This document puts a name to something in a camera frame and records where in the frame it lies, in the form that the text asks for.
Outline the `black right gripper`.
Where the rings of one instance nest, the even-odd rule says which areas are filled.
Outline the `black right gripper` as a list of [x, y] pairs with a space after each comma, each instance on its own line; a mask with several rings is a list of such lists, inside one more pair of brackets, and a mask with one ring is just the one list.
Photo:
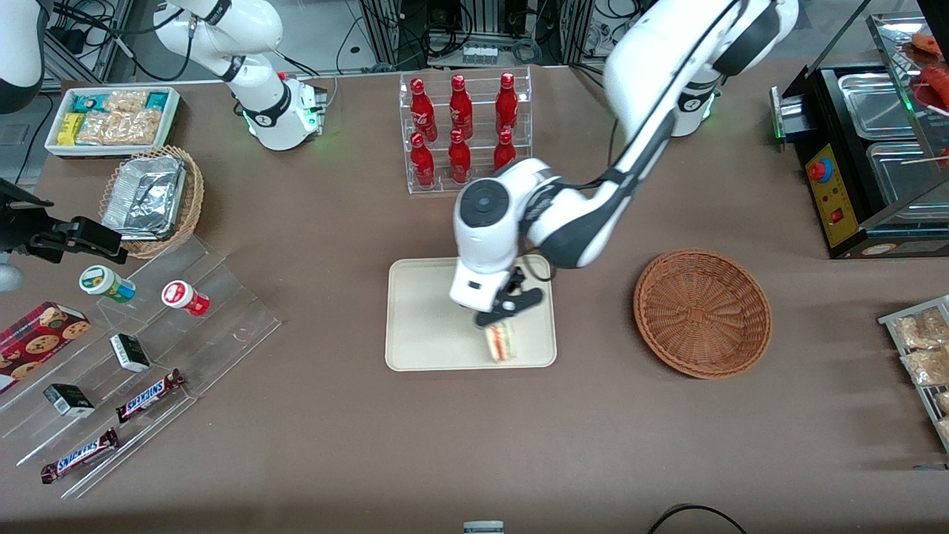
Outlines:
[[[88, 217], [74, 217], [70, 222], [52, 226], [47, 213], [50, 207], [52, 202], [1, 179], [2, 253], [28, 245], [30, 256], [53, 264], [61, 263], [65, 252], [92, 254], [115, 264], [126, 263], [128, 251], [122, 247], [122, 234]], [[35, 237], [51, 226], [51, 237]]]

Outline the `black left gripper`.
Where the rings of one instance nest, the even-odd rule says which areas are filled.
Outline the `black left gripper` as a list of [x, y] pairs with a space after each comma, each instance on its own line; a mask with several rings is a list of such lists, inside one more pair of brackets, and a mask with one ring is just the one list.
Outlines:
[[521, 267], [513, 267], [511, 276], [507, 284], [498, 291], [495, 298], [494, 310], [484, 312], [479, 311], [474, 318], [474, 324], [478, 328], [485, 329], [491, 325], [502, 322], [513, 317], [513, 312], [518, 308], [516, 297], [520, 295], [520, 309], [526, 310], [535, 307], [543, 302], [543, 290], [540, 288], [526, 289], [522, 291], [525, 274]]

